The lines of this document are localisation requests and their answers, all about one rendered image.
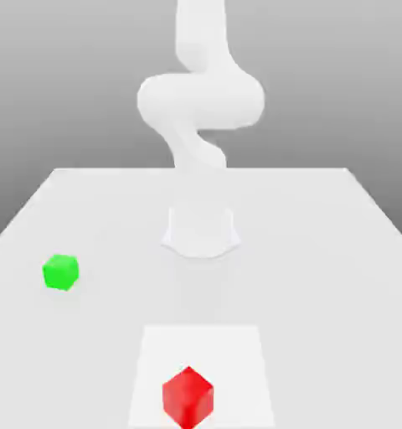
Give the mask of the small green cube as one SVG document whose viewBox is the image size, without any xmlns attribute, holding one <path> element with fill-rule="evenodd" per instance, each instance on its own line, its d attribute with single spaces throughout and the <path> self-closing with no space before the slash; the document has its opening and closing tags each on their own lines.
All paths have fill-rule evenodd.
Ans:
<svg viewBox="0 0 402 429">
<path fill-rule="evenodd" d="M 42 266 L 45 285 L 69 291 L 79 278 L 79 262 L 75 256 L 55 254 Z"/>
</svg>

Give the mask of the small red cube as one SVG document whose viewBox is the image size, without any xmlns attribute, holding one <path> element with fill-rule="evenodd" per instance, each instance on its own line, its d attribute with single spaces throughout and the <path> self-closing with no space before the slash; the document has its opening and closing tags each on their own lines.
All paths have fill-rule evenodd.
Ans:
<svg viewBox="0 0 402 429">
<path fill-rule="evenodd" d="M 162 408 L 181 429 L 194 429 L 214 411 L 214 386 L 187 366 L 162 385 Z"/>
</svg>

